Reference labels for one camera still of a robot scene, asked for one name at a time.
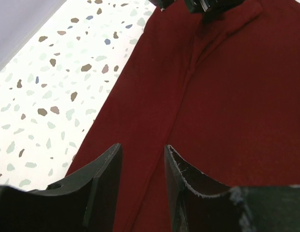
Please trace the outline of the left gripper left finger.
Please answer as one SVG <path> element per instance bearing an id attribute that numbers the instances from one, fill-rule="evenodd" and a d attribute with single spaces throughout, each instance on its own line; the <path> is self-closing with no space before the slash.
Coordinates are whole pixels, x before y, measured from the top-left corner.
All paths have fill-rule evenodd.
<path id="1" fill-rule="evenodd" d="M 113 231 L 121 144 L 45 190 L 0 185 L 0 232 Z"/>

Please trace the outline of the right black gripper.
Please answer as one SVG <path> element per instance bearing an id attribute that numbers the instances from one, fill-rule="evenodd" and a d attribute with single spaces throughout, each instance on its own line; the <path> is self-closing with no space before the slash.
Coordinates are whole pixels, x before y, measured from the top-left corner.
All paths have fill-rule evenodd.
<path id="1" fill-rule="evenodd" d="M 175 2 L 175 0 L 150 0 L 150 3 L 161 10 L 166 10 Z M 243 2 L 243 0 L 184 0 L 190 13 L 224 12 Z"/>

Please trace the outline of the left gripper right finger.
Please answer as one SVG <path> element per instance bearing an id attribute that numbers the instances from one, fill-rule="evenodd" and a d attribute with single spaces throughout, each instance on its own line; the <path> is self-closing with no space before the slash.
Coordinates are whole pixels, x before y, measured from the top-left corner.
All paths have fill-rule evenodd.
<path id="1" fill-rule="evenodd" d="M 300 232 L 300 185 L 229 187 L 165 147 L 174 232 Z"/>

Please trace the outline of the dark red t shirt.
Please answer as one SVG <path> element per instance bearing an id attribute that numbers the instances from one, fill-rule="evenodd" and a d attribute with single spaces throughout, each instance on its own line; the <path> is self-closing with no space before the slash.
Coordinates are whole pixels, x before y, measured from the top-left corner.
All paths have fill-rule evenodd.
<path id="1" fill-rule="evenodd" d="M 116 232 L 171 231 L 165 145 L 229 186 L 300 184 L 300 3 L 156 9 L 68 172 L 115 143 Z"/>

